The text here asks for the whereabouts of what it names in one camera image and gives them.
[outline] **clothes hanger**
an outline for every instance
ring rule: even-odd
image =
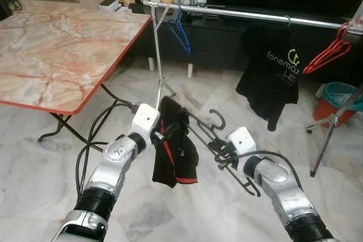
[[[167,25],[168,25],[168,28],[171,30],[171,32],[174,34],[174,36],[177,38],[177,40],[181,43],[181,45],[183,46],[185,51],[188,54],[190,54],[191,53],[191,47],[190,47],[190,44],[189,44],[188,36],[184,31],[184,28],[182,26],[182,21],[181,21],[182,14],[183,14],[182,13],[182,7],[180,7],[179,4],[178,4],[178,6],[179,6],[178,17],[176,19],[170,19],[168,21]],[[176,25],[176,30],[183,35],[182,37],[180,37],[178,35],[178,33],[176,31],[174,31],[172,25]]]
[[[176,123],[170,125],[163,132],[163,134],[157,135],[157,133],[154,132],[154,134],[156,134],[157,137],[154,137],[153,142],[157,143],[157,142],[165,141],[176,130],[182,130],[182,133],[185,133],[185,134],[188,134],[188,130],[190,130],[203,143],[203,145],[214,155],[214,160],[216,162],[220,162],[222,160],[230,158],[231,155],[230,155],[229,150],[227,148],[227,146],[228,146],[227,142],[224,141],[223,139],[221,139],[220,137],[218,137],[218,135],[214,131],[214,130],[223,130],[225,128],[225,126],[226,126],[226,120],[224,119],[223,115],[221,115],[220,112],[218,112],[215,109],[210,109],[209,113],[210,114],[212,114],[212,113],[216,114],[219,117],[219,119],[221,121],[221,124],[220,125],[217,125],[217,124],[207,125],[206,123],[204,123],[201,119],[199,119],[194,114],[192,114],[186,108],[182,108],[179,111],[178,115],[181,116],[181,117],[182,116],[188,116],[188,117],[191,117],[194,120],[196,120],[197,126],[211,140],[211,142],[207,143],[203,139],[203,137],[199,133],[197,133],[197,131],[194,128],[192,128],[185,121],[176,122]],[[252,196],[260,197],[261,193],[258,190],[258,188],[256,187],[256,185],[252,182],[252,180],[249,177],[246,177],[247,182],[242,182],[242,180],[229,167],[229,164],[231,164],[231,163],[230,162],[226,162],[226,163],[223,162],[223,163],[218,165],[218,168],[220,170],[226,169],[232,175],[232,177],[237,180],[237,182],[243,187],[243,189],[248,194],[250,194]],[[233,168],[235,168],[235,169],[237,168],[236,165],[231,164],[231,166]]]
[[[289,15],[285,15],[284,17],[289,19],[289,21],[288,21],[288,28],[289,28],[291,26],[291,17]]]
[[[320,54],[318,54],[302,71],[303,74],[309,74],[322,66],[334,61],[335,59],[347,54],[352,49],[350,42],[344,41],[349,28],[353,26],[349,23],[344,23],[338,29],[336,39]]]

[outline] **green hanger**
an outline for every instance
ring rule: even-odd
[[[287,19],[289,19],[289,21],[288,21],[288,27],[290,27],[291,26],[291,17],[289,15],[285,15],[285,17]]]

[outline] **red hanger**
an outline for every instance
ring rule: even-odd
[[[335,59],[347,54],[352,49],[352,44],[344,41],[344,37],[347,34],[349,28],[353,26],[348,23],[344,23],[340,26],[336,39],[328,46],[327,49],[317,55],[302,71],[303,74],[309,74],[316,69],[334,61]]]

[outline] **trash bin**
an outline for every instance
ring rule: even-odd
[[[342,82],[331,82],[328,83],[324,89],[323,97],[320,99],[318,106],[314,111],[314,119],[316,121],[324,119],[336,113],[339,108],[344,106],[348,99],[357,91],[357,88]],[[346,120],[348,120],[357,111],[363,111],[363,96],[361,95],[358,99],[351,104],[342,116],[339,118],[339,123],[336,126],[340,126]],[[322,126],[329,127],[329,123],[324,123]]]

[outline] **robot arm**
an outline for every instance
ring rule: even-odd
[[[140,105],[128,136],[105,147],[102,162],[94,170],[74,210],[68,213],[52,242],[104,240],[107,222],[123,187],[125,173],[135,157],[151,146],[150,134],[158,117],[157,110],[146,104]],[[236,163],[237,171],[254,179],[263,188],[294,242],[337,241],[326,229],[291,169],[268,158],[242,158],[244,153],[256,150],[246,128],[235,130],[228,140],[228,150],[231,149],[235,158],[240,156]]]
[[[255,142],[246,128],[235,130],[228,139],[233,143],[237,155],[255,149]],[[241,175],[254,179],[263,188],[294,242],[337,241],[326,229],[307,195],[298,186],[291,169],[269,158],[250,156],[239,159],[237,170]]]
[[[128,136],[109,143],[74,210],[68,213],[52,242],[99,242],[107,232],[108,220],[131,162],[151,146],[150,134],[159,112],[141,104]]]

